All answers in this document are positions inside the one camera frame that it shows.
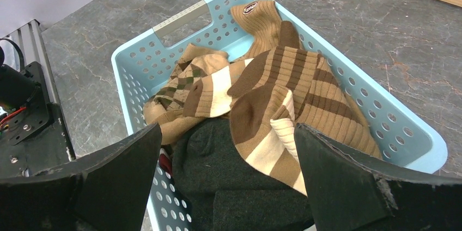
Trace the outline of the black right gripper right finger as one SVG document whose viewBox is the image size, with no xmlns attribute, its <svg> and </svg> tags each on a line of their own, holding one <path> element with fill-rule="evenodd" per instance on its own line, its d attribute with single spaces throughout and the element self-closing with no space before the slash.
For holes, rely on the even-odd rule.
<svg viewBox="0 0 462 231">
<path fill-rule="evenodd" d="M 461 230 L 461 179 L 396 166 L 306 124 L 294 138 L 317 230 Z"/>
</svg>

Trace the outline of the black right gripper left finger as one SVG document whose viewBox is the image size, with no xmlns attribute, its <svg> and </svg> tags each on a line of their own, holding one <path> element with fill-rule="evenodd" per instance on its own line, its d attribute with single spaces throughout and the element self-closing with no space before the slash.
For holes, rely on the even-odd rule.
<svg viewBox="0 0 462 231">
<path fill-rule="evenodd" d="M 162 142 L 158 124 L 30 177 L 1 180 L 1 230 L 140 230 Z"/>
</svg>

